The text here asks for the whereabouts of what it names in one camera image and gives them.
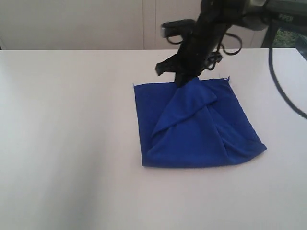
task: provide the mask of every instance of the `white table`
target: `white table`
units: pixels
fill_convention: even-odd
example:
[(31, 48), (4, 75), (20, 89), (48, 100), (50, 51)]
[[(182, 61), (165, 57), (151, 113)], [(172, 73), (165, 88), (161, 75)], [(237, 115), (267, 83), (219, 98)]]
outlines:
[[(237, 166), (141, 166), (133, 84), (173, 50), (0, 52), (1, 230), (305, 230), (307, 121), (278, 94), (268, 51), (225, 56), (202, 78), (231, 76), (268, 150)], [(307, 62), (274, 52), (307, 111)]]

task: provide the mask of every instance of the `folded blue towel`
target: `folded blue towel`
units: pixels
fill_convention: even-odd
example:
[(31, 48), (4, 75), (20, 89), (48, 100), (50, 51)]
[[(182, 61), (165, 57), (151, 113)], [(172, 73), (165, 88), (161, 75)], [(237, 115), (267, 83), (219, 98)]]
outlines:
[(134, 87), (142, 165), (200, 168), (240, 164), (266, 150), (229, 79)]

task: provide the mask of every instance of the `cabinet door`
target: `cabinet door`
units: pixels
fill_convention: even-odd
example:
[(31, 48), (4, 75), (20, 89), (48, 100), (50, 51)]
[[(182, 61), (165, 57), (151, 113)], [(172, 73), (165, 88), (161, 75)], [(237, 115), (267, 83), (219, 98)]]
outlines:
[(0, 1), (7, 49), (143, 49), (142, 0)]
[[(155, 48), (156, 49), (176, 49), (178, 46), (169, 44), (160, 35), (161, 24), (168, 21), (181, 19), (197, 19), (201, 11), (201, 0), (156, 0), (156, 25), (155, 25)], [(243, 48), (250, 48), (254, 31), (233, 26), (228, 30), (240, 36), (243, 40)], [(225, 36), (223, 44), (226, 48), (239, 48), (237, 40)]]

